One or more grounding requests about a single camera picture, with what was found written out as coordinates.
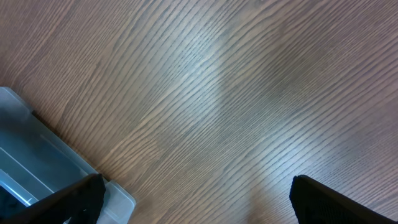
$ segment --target black plastic piece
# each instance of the black plastic piece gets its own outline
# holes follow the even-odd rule
[[[293,178],[290,201],[300,224],[396,223],[306,175]]]
[[[104,204],[105,185],[101,174],[83,180],[46,197],[1,224],[96,223]]]

